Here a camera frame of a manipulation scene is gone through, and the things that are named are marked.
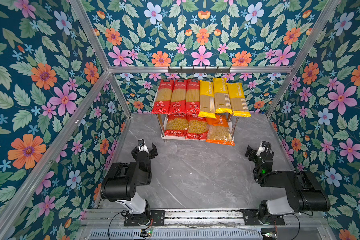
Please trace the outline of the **orange macaroni bag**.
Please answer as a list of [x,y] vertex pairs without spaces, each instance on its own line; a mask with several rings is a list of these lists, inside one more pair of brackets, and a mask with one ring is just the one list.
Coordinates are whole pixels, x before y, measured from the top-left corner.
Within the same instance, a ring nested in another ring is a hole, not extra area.
[[234,146],[235,142],[231,135],[227,117],[225,115],[216,115],[216,118],[206,118],[209,125],[207,133],[207,143],[219,145]]

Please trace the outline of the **yellow spaghetti bag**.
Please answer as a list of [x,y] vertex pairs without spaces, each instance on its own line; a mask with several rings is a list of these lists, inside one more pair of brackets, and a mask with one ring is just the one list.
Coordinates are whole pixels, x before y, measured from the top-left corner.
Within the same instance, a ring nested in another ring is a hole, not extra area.
[[213,78],[215,113],[233,114],[226,79]]
[[230,97],[233,116],[241,117],[241,118],[250,118],[251,113],[249,111],[246,102],[242,84],[227,83],[227,89]]
[[213,83],[200,80],[200,109],[199,117],[216,118]]

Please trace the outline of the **red fusilli bag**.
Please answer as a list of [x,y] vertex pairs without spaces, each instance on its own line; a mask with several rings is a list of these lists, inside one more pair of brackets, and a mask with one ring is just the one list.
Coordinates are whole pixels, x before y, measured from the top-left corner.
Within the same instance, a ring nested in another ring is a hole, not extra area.
[[165,128],[166,136],[185,137],[189,128],[187,117],[182,114],[172,114],[168,116]]

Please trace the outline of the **red macaroni bag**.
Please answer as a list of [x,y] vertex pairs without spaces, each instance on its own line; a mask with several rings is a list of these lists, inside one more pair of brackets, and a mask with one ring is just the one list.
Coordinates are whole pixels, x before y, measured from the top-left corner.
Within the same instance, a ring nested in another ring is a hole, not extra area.
[[189,128],[187,130],[185,139],[190,140],[206,140],[209,125],[206,118],[197,117],[197,116],[187,116]]

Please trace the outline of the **red spaghetti bag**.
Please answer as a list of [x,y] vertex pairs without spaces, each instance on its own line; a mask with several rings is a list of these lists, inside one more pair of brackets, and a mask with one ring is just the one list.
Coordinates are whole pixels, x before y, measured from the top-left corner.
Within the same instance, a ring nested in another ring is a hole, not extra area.
[[174,80],[170,80],[170,79],[161,80],[154,101],[152,114],[161,115],[161,114],[169,113],[173,88],[174,88]]
[[176,80],[170,102],[169,115],[185,114],[187,80]]
[[200,81],[187,80],[186,115],[198,115],[200,112]]

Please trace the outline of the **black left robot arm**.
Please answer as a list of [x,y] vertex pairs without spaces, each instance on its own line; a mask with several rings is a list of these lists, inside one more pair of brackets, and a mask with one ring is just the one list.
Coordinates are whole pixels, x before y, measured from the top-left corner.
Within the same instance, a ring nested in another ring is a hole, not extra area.
[[151,159],[158,155],[155,144],[149,149],[144,140],[132,150],[133,162],[113,163],[101,187],[102,199],[121,204],[126,209],[126,217],[141,226],[152,219],[147,200],[137,193],[138,186],[148,186],[152,180]]

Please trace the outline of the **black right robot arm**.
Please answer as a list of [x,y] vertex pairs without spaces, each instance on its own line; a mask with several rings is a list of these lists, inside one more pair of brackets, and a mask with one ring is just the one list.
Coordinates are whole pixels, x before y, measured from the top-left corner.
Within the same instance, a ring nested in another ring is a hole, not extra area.
[[331,203],[314,174],[309,172],[273,171],[272,144],[263,141],[259,148],[247,147],[245,157],[255,164],[253,178],[263,188],[284,189],[286,195],[261,201],[257,212],[251,216],[256,223],[280,225],[284,215],[302,212],[327,212]]

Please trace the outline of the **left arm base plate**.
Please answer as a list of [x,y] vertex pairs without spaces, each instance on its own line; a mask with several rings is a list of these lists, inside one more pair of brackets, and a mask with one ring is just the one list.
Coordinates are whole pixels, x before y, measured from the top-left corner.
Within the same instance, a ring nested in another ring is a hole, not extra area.
[[165,221],[164,210],[150,210],[142,214],[127,215],[125,217],[125,227],[149,227],[149,226],[164,226]]

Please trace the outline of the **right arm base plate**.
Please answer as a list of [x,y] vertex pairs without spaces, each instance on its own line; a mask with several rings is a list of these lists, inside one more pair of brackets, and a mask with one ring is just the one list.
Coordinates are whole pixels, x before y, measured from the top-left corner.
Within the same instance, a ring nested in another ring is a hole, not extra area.
[[284,226],[282,215],[270,215],[254,209],[240,209],[246,226]]

